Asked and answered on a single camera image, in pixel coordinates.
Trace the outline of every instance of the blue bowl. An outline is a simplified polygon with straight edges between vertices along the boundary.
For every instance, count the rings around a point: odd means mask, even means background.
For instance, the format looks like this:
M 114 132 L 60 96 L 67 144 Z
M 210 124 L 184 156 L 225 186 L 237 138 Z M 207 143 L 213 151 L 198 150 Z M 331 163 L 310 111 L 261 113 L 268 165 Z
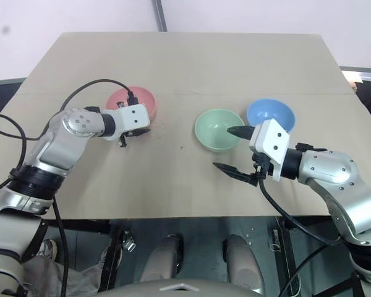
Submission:
M 253 127 L 266 119 L 275 119 L 280 126 L 290 133 L 296 125 L 296 117 L 290 107 L 273 99 L 260 99 L 247 109 L 247 121 Z

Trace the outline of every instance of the table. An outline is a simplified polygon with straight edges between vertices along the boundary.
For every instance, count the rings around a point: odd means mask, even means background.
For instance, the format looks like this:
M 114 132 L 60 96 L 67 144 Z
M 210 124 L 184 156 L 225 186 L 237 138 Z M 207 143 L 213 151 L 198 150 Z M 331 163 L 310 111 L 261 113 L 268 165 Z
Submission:
M 157 116 L 151 133 L 129 139 L 127 148 L 90 141 L 58 192 L 63 218 L 277 215 L 258 188 L 211 164 L 251 172 L 246 140 L 215 154 L 193 132 L 200 113 L 228 108 L 245 120 L 248 105 L 259 98 L 275 98 L 293 109 L 291 146 L 305 142 L 345 152 L 371 186 L 371 116 L 318 35 L 65 33 L 2 113 L 36 136 L 68 94 L 102 78 L 149 89 L 158 102 Z M 116 90 L 112 84 L 94 85 L 69 107 L 104 108 Z M 15 132 L 1 120 L 0 128 Z M 15 166 L 19 150 L 18 140 L 0 136 L 0 181 Z M 307 186 L 284 179 L 266 184 L 292 215 L 328 214 Z

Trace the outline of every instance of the green bowl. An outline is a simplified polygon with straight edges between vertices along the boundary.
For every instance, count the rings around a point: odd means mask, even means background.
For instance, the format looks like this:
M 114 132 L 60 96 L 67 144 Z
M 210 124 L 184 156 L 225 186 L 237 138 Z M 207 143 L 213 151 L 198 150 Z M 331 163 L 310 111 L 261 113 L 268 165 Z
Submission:
M 240 138 L 227 132 L 229 127 L 244 126 L 242 119 L 230 110 L 208 110 L 195 122 L 195 135 L 199 142 L 212 152 L 234 148 Z

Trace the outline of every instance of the bowl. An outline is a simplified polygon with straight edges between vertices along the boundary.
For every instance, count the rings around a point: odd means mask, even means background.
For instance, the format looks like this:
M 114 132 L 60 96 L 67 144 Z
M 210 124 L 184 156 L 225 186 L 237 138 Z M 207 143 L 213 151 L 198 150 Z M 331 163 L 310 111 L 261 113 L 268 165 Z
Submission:
M 142 87 L 131 86 L 129 89 L 139 99 L 139 103 L 146 106 L 150 120 L 152 121 L 156 115 L 156 100 L 154 95 L 147 89 Z M 128 106 L 128 92 L 126 89 L 121 88 L 118 91 L 111 94 L 109 100 L 107 100 L 106 108 L 108 110 L 116 110 L 118 108 L 117 102 L 124 102 L 125 106 Z
M 296 125 L 296 117 L 290 107 L 274 99 L 260 99 L 247 109 L 247 121 L 253 127 L 266 119 L 275 119 L 287 132 Z
M 227 132 L 227 128 L 244 126 L 242 119 L 230 110 L 208 110 L 195 122 L 195 135 L 199 142 L 212 152 L 234 148 L 240 138 Z

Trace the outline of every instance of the white wall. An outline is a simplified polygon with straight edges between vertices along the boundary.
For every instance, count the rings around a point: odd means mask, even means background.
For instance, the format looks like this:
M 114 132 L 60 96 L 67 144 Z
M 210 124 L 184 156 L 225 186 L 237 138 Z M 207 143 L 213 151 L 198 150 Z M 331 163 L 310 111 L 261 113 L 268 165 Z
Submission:
M 162 0 L 168 30 L 320 34 L 371 68 L 371 0 Z M 152 0 L 0 0 L 0 80 L 26 77 L 62 32 L 157 31 Z
M 28 76 L 62 32 L 157 29 L 151 0 L 0 0 L 0 80 Z
M 340 66 L 371 68 L 371 0 L 163 0 L 169 31 L 317 33 Z

